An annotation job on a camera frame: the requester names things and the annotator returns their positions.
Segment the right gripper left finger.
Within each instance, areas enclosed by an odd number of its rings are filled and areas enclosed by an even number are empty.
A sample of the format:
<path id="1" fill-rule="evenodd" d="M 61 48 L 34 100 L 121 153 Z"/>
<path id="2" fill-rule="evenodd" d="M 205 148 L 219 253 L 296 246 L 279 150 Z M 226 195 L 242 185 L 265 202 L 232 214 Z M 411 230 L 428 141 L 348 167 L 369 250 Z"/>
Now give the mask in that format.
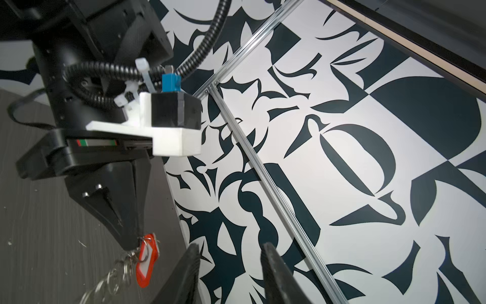
<path id="1" fill-rule="evenodd" d="M 199 245 L 191 244 L 151 303 L 195 303 L 200 256 Z"/>

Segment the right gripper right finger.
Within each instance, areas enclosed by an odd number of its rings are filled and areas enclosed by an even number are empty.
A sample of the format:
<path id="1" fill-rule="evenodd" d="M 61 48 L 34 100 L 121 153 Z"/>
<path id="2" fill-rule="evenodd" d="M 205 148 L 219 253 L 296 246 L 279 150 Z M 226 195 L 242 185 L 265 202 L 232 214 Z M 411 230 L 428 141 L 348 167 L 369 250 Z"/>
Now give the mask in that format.
<path id="1" fill-rule="evenodd" d="M 260 262 L 267 303 L 311 303 L 273 244 L 263 245 Z"/>

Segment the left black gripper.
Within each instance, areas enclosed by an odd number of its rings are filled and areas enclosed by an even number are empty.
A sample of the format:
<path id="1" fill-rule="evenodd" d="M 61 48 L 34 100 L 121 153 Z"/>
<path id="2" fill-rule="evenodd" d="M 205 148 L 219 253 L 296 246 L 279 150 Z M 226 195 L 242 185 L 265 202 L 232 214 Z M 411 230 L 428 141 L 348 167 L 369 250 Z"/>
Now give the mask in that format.
<path id="1" fill-rule="evenodd" d="M 144 233 L 152 146 L 152 139 L 140 136 L 55 129 L 16 162 L 16 170 L 32 181 L 69 176 L 71 199 L 131 251 Z"/>

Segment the red key tag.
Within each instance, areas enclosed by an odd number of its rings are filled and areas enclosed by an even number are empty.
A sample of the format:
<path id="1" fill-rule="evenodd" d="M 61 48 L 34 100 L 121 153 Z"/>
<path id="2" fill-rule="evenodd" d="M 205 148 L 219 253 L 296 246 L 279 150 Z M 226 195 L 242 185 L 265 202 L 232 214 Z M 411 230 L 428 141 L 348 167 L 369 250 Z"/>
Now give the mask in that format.
<path id="1" fill-rule="evenodd" d="M 141 288 L 149 286 L 155 262 L 160 255 L 156 235 L 151 233 L 140 242 L 139 261 L 135 268 L 135 277 Z"/>

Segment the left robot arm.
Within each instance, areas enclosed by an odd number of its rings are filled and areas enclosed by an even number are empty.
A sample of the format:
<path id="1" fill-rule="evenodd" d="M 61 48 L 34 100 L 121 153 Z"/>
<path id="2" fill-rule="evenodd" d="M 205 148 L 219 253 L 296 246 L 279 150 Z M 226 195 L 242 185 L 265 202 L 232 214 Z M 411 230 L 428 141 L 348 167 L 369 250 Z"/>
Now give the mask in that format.
<path id="1" fill-rule="evenodd" d="M 159 66 L 173 55 L 147 1 L 2 1 L 1 40 L 28 40 L 43 88 L 9 106 L 13 114 L 40 95 L 48 97 L 54 125 L 35 123 L 46 135 L 16 163 L 32 181 L 64 177 L 72 200 L 99 220 L 124 250 L 138 248 L 153 144 L 147 136 L 88 130 L 92 122 L 122 127 L 142 86 L 138 58 Z"/>

